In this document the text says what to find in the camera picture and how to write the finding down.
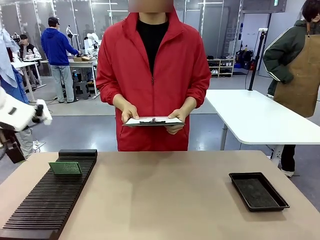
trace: person's right hand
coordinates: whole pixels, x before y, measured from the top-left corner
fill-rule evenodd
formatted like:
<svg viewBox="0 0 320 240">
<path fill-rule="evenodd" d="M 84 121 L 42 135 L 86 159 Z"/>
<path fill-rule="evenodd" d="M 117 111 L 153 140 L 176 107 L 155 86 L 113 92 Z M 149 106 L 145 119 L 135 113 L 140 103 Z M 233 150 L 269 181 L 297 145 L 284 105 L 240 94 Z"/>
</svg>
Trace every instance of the person's right hand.
<svg viewBox="0 0 320 240">
<path fill-rule="evenodd" d="M 137 108 L 131 103 L 124 106 L 121 120 L 125 124 L 130 118 L 139 119 Z"/>
</svg>

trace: clipboard clip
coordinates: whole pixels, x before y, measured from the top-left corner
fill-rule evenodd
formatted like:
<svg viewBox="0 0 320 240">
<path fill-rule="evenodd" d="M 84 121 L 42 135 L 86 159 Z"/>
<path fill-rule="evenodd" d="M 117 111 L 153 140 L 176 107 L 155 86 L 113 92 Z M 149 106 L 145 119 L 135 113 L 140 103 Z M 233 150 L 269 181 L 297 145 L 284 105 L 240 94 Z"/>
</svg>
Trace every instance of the clipboard clip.
<svg viewBox="0 0 320 240">
<path fill-rule="evenodd" d="M 151 121 L 140 121 L 141 125 L 153 125 L 153 124 L 165 124 L 166 121 L 156 121 L 156 118 L 152 118 Z"/>
</svg>

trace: neck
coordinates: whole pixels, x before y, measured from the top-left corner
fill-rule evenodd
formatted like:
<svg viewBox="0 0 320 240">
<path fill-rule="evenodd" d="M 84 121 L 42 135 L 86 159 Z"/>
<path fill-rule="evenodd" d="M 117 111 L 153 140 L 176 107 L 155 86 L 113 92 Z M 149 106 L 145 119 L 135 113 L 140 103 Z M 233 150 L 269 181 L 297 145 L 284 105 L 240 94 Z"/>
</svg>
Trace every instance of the neck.
<svg viewBox="0 0 320 240">
<path fill-rule="evenodd" d="M 145 24 L 158 25 L 167 21 L 165 12 L 139 12 L 139 19 Z"/>
</svg>

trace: dark green jacket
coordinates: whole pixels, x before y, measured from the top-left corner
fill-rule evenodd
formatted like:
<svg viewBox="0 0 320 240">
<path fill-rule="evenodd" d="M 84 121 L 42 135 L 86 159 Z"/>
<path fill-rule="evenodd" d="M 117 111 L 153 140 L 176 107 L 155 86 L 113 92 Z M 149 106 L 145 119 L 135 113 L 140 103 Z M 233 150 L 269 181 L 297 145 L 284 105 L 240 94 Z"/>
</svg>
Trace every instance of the dark green jacket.
<svg viewBox="0 0 320 240">
<path fill-rule="evenodd" d="M 310 34 L 320 34 L 319 23 L 310 23 Z M 268 94 L 274 96 L 277 82 L 290 83 L 294 76 L 287 68 L 302 51 L 305 46 L 307 35 L 307 22 L 305 20 L 296 21 L 295 25 L 281 34 L 264 51 L 263 62 L 267 72 L 273 77 Z"/>
</svg>

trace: blue hoodie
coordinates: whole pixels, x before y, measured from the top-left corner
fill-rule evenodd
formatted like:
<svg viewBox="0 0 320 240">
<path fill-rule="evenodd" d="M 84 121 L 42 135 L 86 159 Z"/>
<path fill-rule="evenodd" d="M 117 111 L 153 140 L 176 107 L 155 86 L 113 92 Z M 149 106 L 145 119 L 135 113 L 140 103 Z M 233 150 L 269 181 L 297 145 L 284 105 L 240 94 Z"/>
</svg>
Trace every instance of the blue hoodie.
<svg viewBox="0 0 320 240">
<path fill-rule="evenodd" d="M 42 49 L 53 66 L 68 66 L 67 52 L 77 55 L 78 51 L 70 46 L 67 37 L 55 28 L 47 28 L 41 36 Z"/>
</svg>

